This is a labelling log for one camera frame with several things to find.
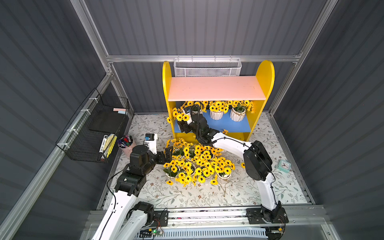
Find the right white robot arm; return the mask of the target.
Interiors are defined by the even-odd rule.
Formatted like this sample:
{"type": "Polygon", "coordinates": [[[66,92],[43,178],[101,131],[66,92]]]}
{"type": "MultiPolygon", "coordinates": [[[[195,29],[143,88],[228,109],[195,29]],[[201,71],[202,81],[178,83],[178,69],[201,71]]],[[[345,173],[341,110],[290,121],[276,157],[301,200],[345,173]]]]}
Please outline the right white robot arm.
{"type": "Polygon", "coordinates": [[[260,141],[251,143],[229,137],[210,128],[200,113],[192,115],[188,121],[178,121],[178,126],[182,133],[193,133],[201,145],[222,149],[242,158],[246,173],[257,182],[263,220],[271,224],[288,222],[286,211],[277,200],[273,187],[276,181],[272,170],[273,161],[260,141]]]}

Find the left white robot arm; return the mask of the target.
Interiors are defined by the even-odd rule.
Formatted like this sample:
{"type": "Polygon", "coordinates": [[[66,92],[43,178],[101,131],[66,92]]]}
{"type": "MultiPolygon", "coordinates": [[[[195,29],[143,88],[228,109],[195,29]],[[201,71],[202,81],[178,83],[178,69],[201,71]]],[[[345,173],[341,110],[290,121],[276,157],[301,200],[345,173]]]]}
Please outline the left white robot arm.
{"type": "Polygon", "coordinates": [[[170,163],[173,147],[153,153],[148,146],[133,148],[130,164],[117,180],[114,200],[103,217],[93,240],[133,240],[140,230],[154,221],[154,205],[137,202],[141,189],[155,165],[170,163]]]}

